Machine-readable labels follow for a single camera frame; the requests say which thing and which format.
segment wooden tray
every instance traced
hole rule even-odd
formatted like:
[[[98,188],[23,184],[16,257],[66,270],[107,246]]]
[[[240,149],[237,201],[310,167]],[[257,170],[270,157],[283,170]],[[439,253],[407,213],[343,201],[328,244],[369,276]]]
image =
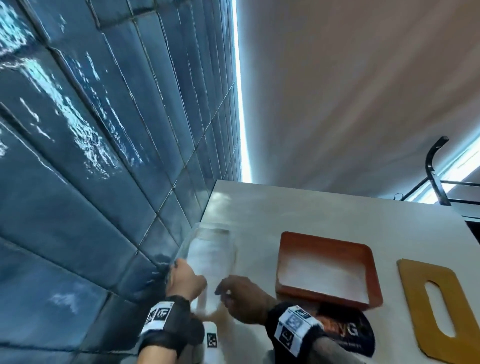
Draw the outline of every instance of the wooden tray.
[[[384,303],[368,246],[288,231],[280,241],[276,292],[362,311]]]

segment person's right hand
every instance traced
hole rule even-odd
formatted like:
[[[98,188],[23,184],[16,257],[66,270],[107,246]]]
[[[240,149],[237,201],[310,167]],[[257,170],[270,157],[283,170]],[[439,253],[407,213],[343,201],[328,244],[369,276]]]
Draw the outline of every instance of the person's right hand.
[[[228,312],[244,324],[265,325],[268,312],[278,303],[246,277],[228,276],[215,294],[221,295]]]

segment white countertop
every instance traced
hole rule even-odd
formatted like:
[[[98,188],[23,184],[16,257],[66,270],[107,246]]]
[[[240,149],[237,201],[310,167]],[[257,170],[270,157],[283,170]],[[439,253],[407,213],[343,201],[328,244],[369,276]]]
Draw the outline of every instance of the white countertop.
[[[418,348],[397,260],[452,269],[480,321],[480,245],[452,208],[412,202],[218,181],[202,222],[238,233],[235,274],[275,296],[280,235],[284,231],[371,247],[382,307],[365,312],[376,337],[377,363],[437,363]],[[439,317],[442,328],[447,317]],[[225,345],[230,363],[262,363],[272,348],[264,328],[237,323]]]

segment black metal rod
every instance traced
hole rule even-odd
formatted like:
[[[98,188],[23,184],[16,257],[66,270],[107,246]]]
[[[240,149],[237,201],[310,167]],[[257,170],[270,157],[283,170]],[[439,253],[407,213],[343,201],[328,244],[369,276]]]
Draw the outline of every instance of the black metal rod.
[[[405,196],[403,196],[401,198],[401,201],[405,201],[407,198],[412,196],[420,187],[422,187],[427,182],[428,182],[428,177],[425,177],[419,184],[417,184],[415,187],[413,187],[409,193],[407,193]]]
[[[480,205],[480,201],[458,200],[456,198],[449,198],[448,200],[450,202],[454,202],[454,203],[457,203],[457,204]]]
[[[425,159],[425,170],[427,171],[427,177],[432,184],[433,190],[437,195],[438,202],[443,206],[451,206],[447,194],[445,193],[440,178],[438,178],[435,169],[433,168],[433,157],[435,154],[449,141],[447,136],[442,136],[437,142],[430,148]]]
[[[441,180],[440,182],[446,183],[446,184],[459,184],[461,186],[480,187],[480,183],[473,183],[473,182],[444,181],[444,180]]]

